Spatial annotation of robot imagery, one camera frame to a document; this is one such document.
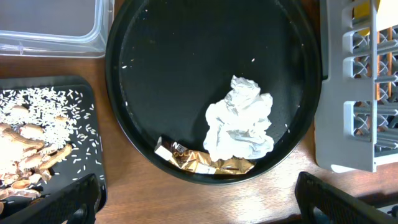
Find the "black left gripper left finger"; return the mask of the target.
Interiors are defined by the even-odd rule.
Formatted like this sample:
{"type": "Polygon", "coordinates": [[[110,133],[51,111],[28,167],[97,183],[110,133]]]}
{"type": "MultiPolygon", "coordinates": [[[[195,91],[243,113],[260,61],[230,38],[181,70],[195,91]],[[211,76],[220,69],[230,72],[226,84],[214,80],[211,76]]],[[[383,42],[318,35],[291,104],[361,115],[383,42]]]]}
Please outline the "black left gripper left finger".
{"type": "Polygon", "coordinates": [[[45,199],[1,220],[1,223],[93,224],[100,201],[101,190],[98,179],[95,174],[88,174],[45,199]]]}

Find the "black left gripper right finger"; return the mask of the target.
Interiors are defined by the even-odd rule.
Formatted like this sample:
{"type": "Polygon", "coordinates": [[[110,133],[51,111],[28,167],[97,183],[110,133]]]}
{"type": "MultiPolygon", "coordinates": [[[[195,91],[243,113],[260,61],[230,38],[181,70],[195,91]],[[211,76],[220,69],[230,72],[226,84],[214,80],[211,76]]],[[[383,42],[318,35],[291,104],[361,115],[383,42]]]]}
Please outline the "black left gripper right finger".
{"type": "Polygon", "coordinates": [[[384,213],[308,173],[300,172],[295,198],[304,223],[397,223],[384,213]]]}

